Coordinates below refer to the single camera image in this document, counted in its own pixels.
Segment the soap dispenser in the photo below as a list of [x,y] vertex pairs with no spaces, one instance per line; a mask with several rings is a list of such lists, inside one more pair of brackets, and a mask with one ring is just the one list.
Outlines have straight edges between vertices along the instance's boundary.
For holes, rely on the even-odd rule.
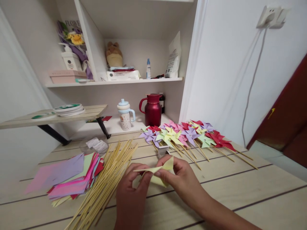
[[130,109],[129,102],[126,102],[125,99],[122,99],[120,103],[117,105],[117,109],[119,112],[119,118],[121,119],[121,126],[123,131],[128,131],[131,129],[131,123],[130,123],[130,113],[132,112],[133,119],[131,122],[135,121],[135,112],[134,110]]
[[78,55],[73,53],[72,49],[65,43],[59,43],[60,45],[65,46],[65,52],[62,53],[62,57],[64,59],[64,63],[68,70],[77,70],[82,71],[82,67],[79,61]]

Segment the white bag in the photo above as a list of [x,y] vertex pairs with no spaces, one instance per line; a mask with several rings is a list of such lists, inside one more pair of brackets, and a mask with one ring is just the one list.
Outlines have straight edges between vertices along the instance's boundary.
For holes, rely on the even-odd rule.
[[166,78],[178,77],[181,56],[180,31],[169,45],[169,62],[166,67]]

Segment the dark bottle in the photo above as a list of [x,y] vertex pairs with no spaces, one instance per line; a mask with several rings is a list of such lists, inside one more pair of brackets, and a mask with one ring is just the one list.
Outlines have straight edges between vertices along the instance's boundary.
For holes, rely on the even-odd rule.
[[162,107],[162,113],[164,113],[164,101],[165,101],[165,96],[163,95],[163,93],[159,93],[160,95],[162,95],[162,97],[160,97],[159,102],[160,105]]

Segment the cup handle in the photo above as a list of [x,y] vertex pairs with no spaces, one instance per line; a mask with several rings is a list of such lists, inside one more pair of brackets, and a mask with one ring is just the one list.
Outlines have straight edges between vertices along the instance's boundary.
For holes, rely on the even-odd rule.
[[133,119],[131,120],[131,122],[134,122],[134,121],[135,121],[135,111],[132,110],[132,109],[129,109],[128,111],[129,111],[129,112],[132,112]]

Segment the cable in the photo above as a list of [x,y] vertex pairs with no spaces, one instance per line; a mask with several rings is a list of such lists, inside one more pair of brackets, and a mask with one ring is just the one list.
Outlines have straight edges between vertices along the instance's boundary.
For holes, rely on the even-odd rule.
[[247,103],[246,103],[244,117],[243,117],[243,122],[242,122],[242,136],[243,136],[243,142],[244,142],[244,147],[245,148],[246,148],[246,143],[245,143],[245,136],[244,136],[244,123],[245,123],[245,118],[246,118],[246,112],[247,112],[247,108],[248,108],[248,104],[249,104],[250,92],[252,91],[252,87],[253,87],[253,84],[254,84],[254,81],[255,81],[255,77],[256,77],[257,70],[258,70],[259,62],[260,62],[260,59],[261,59],[261,55],[262,55],[262,51],[263,51],[263,47],[264,47],[264,42],[265,42],[265,35],[266,35],[266,31],[267,30],[268,30],[268,27],[266,27],[265,31],[264,31],[264,35],[263,35],[263,39],[262,39],[262,45],[261,45],[261,50],[260,50],[260,53],[259,53],[259,57],[258,57],[257,65],[256,65],[256,68],[255,68],[255,72],[254,72],[254,75],[253,75],[253,80],[252,80],[252,83],[251,83],[249,91],[248,91]]

